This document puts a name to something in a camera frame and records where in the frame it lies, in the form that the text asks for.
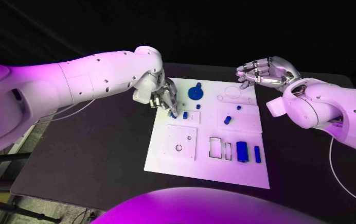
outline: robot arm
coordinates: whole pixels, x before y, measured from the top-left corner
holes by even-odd
[[[47,113],[135,88],[132,99],[177,116],[176,87],[164,77],[158,51],[140,46],[67,62],[26,67],[0,65],[0,148]]]
[[[356,148],[356,90],[312,78],[301,78],[292,64],[279,57],[253,61],[236,69],[240,89],[259,84],[282,92],[266,103],[274,117],[284,114],[305,129],[324,130]]]

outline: dark curtain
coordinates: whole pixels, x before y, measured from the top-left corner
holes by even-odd
[[[347,0],[0,0],[0,64],[158,49],[165,62],[238,67],[281,56],[354,78]]]

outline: black table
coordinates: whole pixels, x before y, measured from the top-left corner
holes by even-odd
[[[238,80],[230,67],[164,63],[164,71],[176,78]],[[302,76],[351,88],[341,75]],[[265,102],[281,95],[278,91],[256,86],[271,189],[142,170],[155,109],[132,101],[132,91],[98,99],[75,116],[50,123],[13,184],[13,194],[108,210],[163,188],[210,187],[266,199],[327,222],[356,222],[356,199],[337,184],[328,166],[331,137],[320,130],[300,128],[285,115],[271,116]],[[338,179],[356,193],[356,150],[338,142],[333,163]]]

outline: white cable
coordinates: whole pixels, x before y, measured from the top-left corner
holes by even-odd
[[[331,163],[331,148],[333,148],[333,141],[334,141],[334,138],[331,139],[331,142],[330,142],[330,151],[328,151],[328,162],[330,162],[330,168],[331,168],[331,171],[333,171],[333,174],[334,174],[334,177],[336,177],[336,180],[338,182],[338,184],[341,185],[343,189],[349,192],[349,194],[356,198],[356,195],[346,189],[346,187],[343,186],[337,176],[336,176],[336,172],[334,172],[334,168],[333,168],[333,163]]]
[[[40,119],[49,117],[49,116],[53,116],[53,115],[57,115],[59,113],[65,112],[67,109],[70,109],[73,106],[76,106],[78,104],[72,104],[67,108],[65,108],[62,111],[56,112],[56,113],[52,113],[50,115],[47,116],[43,116]]]
[[[72,115],[79,113],[92,104],[93,101],[95,101],[95,99],[76,112],[73,112],[70,115],[63,116],[63,117],[56,118],[56,119],[52,119],[52,120],[47,120],[47,121],[36,122],[34,125],[42,124],[42,123],[47,123],[47,122],[52,122],[52,121],[56,121],[56,120],[62,120],[63,118],[70,117]]]

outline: white board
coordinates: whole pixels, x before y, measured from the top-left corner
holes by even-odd
[[[253,87],[240,91],[240,83],[235,82],[180,78],[171,78],[171,80],[177,88],[180,114],[177,119],[173,119],[167,117],[167,110],[157,109],[144,170],[269,188]],[[204,95],[200,100],[191,100],[187,91],[197,82],[202,84]],[[184,111],[189,114],[187,119],[183,119]],[[232,117],[227,125],[223,123],[226,115]],[[210,137],[220,138],[222,159],[209,157]],[[239,141],[248,144],[249,162],[246,163],[238,162],[236,142]],[[230,144],[227,157],[230,156],[232,160],[226,160],[225,143]],[[255,161],[255,146],[259,146],[262,163]]]

